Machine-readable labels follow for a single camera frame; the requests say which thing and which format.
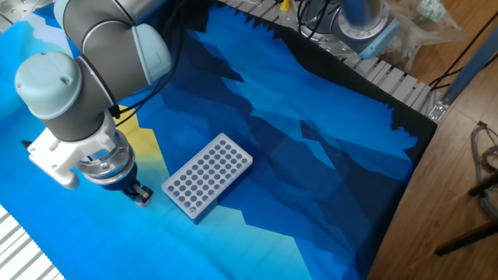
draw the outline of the hole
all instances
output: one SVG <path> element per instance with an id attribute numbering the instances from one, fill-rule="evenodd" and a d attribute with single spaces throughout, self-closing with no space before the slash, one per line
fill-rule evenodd
<path id="1" fill-rule="evenodd" d="M 70 83 L 71 83 L 71 79 L 70 79 L 70 78 L 68 78 L 68 77 L 64 77 L 64 76 L 62 76 L 62 77 L 61 77 L 61 81 L 62 81 L 64 84 L 66 84 L 66 85 L 68 85 L 68 84 L 70 84 Z"/>
<path id="2" fill-rule="evenodd" d="M 56 142 L 52 143 L 52 145 L 50 145 L 50 146 L 48 147 L 48 149 L 49 149 L 49 150 L 51 150 L 51 151 L 53 152 L 53 151 L 55 151 L 55 149 L 56 149 L 57 147 L 59 147 L 59 144 L 61 144 L 61 142 L 60 142 L 59 140 L 57 140 Z"/>

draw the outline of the black cable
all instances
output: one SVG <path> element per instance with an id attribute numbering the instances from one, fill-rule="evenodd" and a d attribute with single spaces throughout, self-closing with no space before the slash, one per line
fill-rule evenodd
<path id="1" fill-rule="evenodd" d="M 435 89 L 444 78 L 450 76 L 449 73 L 450 73 L 451 69 L 464 57 L 464 55 L 471 48 L 471 46 L 477 41 L 477 39 L 481 36 L 481 34 L 484 32 L 484 30 L 486 30 L 486 28 L 488 28 L 488 26 L 493 22 L 493 20 L 495 20 L 495 18 L 497 16 L 498 16 L 498 11 L 496 11 L 496 13 L 494 14 L 494 16 L 492 16 L 491 19 L 489 19 L 488 22 L 481 28 L 481 30 L 474 36 L 474 38 L 472 39 L 472 41 L 467 45 L 467 47 L 464 49 L 464 51 L 461 52 L 461 54 L 458 56 L 458 58 L 455 61 L 453 61 L 453 64 L 451 64 L 451 66 L 446 70 L 446 72 L 441 77 L 439 77 L 437 79 L 434 79 L 429 84 L 429 86 L 434 85 L 433 89 Z"/>
<path id="2" fill-rule="evenodd" d="M 133 110 L 135 108 L 138 108 L 138 106 L 140 106 L 141 104 L 144 104 L 146 103 L 147 101 L 149 101 L 150 99 L 152 99 L 155 95 L 157 95 L 157 93 L 161 92 L 164 87 L 167 85 L 167 83 L 171 80 L 171 78 L 173 77 L 173 74 L 176 72 L 177 70 L 177 66 L 178 66 L 178 62 L 180 61 L 180 56 L 181 56 L 181 48 L 182 48 L 182 45 L 183 45 L 183 33 L 184 33 L 184 14 L 185 14 L 185 7 L 183 7 L 182 9 L 182 12 L 181 12 L 181 28 L 180 28 L 180 36 L 179 36 L 179 39 L 178 39 L 178 51 L 177 51 L 177 57 L 175 59 L 175 62 L 173 64 L 173 68 L 171 69 L 169 75 L 165 75 L 163 77 L 161 77 L 161 79 L 158 81 L 158 83 L 156 84 L 156 86 L 154 86 L 154 89 L 153 91 L 147 96 L 145 97 L 144 99 L 140 100 L 139 102 L 131 105 L 130 107 L 127 107 L 123 110 L 121 110 L 121 114 L 123 113 L 126 113 L 130 110 Z"/>
<path id="3" fill-rule="evenodd" d="M 311 1 L 313 1 L 313 0 L 301 0 L 299 2 L 299 5 L 297 6 L 297 30 L 299 31 L 299 34 L 301 34 L 301 26 L 305 25 L 305 23 L 303 23 L 303 15 L 306 12 L 306 10 L 308 9 Z"/>
<path id="4" fill-rule="evenodd" d="M 139 102 L 131 105 L 130 107 L 122 110 L 121 113 L 126 113 L 126 112 L 128 112 L 128 111 L 136 108 L 135 111 L 133 113 L 131 113 L 129 116 L 127 116 L 123 121 L 121 121 L 120 123 L 116 124 L 116 127 L 119 127 L 120 125 L 122 125 L 126 121 L 129 121 L 130 119 L 132 119 L 132 117 L 134 117 L 139 112 L 139 110 L 142 109 L 142 107 L 146 104 L 147 101 L 149 101 L 150 99 L 152 99 L 155 95 L 157 95 L 157 93 L 159 93 L 161 90 L 163 90 L 163 88 L 166 86 L 166 84 L 173 77 L 173 74 L 176 72 L 178 64 L 180 62 L 181 49 L 183 47 L 184 28 L 185 28 L 185 26 L 184 26 L 184 16 L 185 16 L 185 10 L 183 9 L 182 12 L 181 12 L 181 26 L 180 26 L 180 35 L 178 37 L 177 57 L 175 58 L 173 69 L 170 71 L 170 74 L 168 76 L 165 75 L 164 77 L 162 77 L 162 79 L 154 87 L 153 91 L 146 98 L 144 98 L 144 99 L 140 100 Z"/>
<path id="5" fill-rule="evenodd" d="M 313 0 L 301 0 L 299 5 L 297 6 L 297 30 L 299 31 L 299 33 L 301 33 L 301 26 L 302 25 L 307 26 L 307 24 L 303 22 L 303 17 L 305 15 L 305 13 L 307 12 L 309 6 L 311 5 L 312 1 Z M 328 4 L 330 4 L 330 2 L 331 2 L 331 0 L 326 0 L 324 6 L 318 12 L 318 14 L 317 14 L 318 19 L 315 22 L 314 28 L 311 30 L 310 35 L 307 37 L 308 40 L 311 39 L 313 37 L 313 35 L 315 35 L 315 33 L 318 31 L 318 27 L 320 26 L 321 21 L 325 17 L 325 12 L 327 12 L 327 7 L 328 7 Z"/>
<path id="6" fill-rule="evenodd" d="M 493 63 L 496 59 L 498 58 L 498 53 L 496 53 L 488 62 L 486 62 L 486 64 L 484 65 L 484 67 L 482 67 L 481 71 L 484 70 L 484 68 L 488 67 L 489 65 L 491 65 L 491 63 Z M 455 74 L 458 74 L 460 73 L 461 71 L 463 70 L 463 68 L 459 68 L 458 70 L 456 71 L 453 71 L 451 73 L 448 73 L 447 74 L 447 77 L 451 76 L 451 75 L 455 75 Z M 433 87 L 433 90 L 436 90 L 436 89 L 443 89 L 445 87 L 448 87 L 448 86 L 451 86 L 450 83 L 446 84 L 446 85 L 442 85 L 442 86 L 434 86 Z"/>
<path id="7" fill-rule="evenodd" d="M 320 27 L 321 21 L 325 17 L 325 12 L 327 11 L 327 7 L 328 7 L 328 4 L 330 3 L 330 1 L 331 0 L 326 0 L 323 8 L 321 8 L 320 12 L 318 12 L 319 18 L 318 18 L 317 22 L 314 24 L 314 28 L 311 31 L 311 34 L 308 36 L 308 40 L 313 37 L 313 35 L 317 32 L 318 27 Z"/>
<path id="8" fill-rule="evenodd" d="M 487 168 L 494 168 L 489 164 L 488 157 L 493 154 L 496 150 L 498 150 L 498 146 L 496 143 L 493 147 L 489 148 L 482 157 L 479 155 L 478 151 L 478 143 L 479 143 L 479 132 L 482 130 L 486 130 L 489 138 L 493 143 L 495 143 L 491 134 L 495 135 L 498 138 L 498 134 L 492 129 L 488 128 L 486 124 L 479 122 L 477 126 L 474 128 L 474 131 L 471 134 L 471 144 L 472 144 L 472 155 L 474 157 L 475 162 L 475 172 L 477 173 L 477 180 L 482 182 L 484 180 L 484 176 L 482 175 L 482 169 L 487 170 Z M 489 193 L 491 190 L 498 188 L 498 184 L 494 184 L 489 189 L 481 193 L 481 206 L 484 212 L 493 220 L 498 220 L 498 208 L 493 205 L 493 203 L 489 199 Z"/>

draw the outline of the metal stand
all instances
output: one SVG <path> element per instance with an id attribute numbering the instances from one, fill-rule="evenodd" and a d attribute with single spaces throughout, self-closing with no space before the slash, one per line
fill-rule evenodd
<path id="1" fill-rule="evenodd" d="M 494 184 L 498 184 L 498 173 L 493 174 L 492 176 L 486 178 L 483 182 L 470 189 L 470 191 L 468 191 L 468 194 L 474 197 L 478 194 L 481 194 L 483 191 L 487 190 Z M 468 233 L 464 233 L 440 245 L 434 252 L 438 256 L 444 256 L 445 254 L 449 254 L 454 250 L 458 250 L 488 236 L 492 236 L 495 233 L 498 233 L 498 221 L 490 221 L 483 226 L 478 227 L 477 229 L 473 229 Z"/>

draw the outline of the clear plastic bag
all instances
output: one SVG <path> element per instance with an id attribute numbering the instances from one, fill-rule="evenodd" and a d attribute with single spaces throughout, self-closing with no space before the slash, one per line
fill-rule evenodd
<path id="1" fill-rule="evenodd" d="M 421 46 L 464 40 L 461 27 L 440 0 L 387 0 L 390 13 L 401 28 L 381 58 L 409 72 Z"/>

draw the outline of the blue patterned fabric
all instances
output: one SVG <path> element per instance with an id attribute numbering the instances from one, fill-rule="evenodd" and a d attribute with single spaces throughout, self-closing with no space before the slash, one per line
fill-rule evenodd
<path id="1" fill-rule="evenodd" d="M 19 105 L 0 117 L 0 204 L 68 279 L 365 279 L 435 125 L 292 30 L 219 4 L 186 27 L 174 77 L 138 113 L 167 166 L 138 162 L 147 208 L 31 164 L 19 142 L 44 126 L 4 75 Z M 160 184 L 221 132 L 253 170 L 195 226 Z"/>

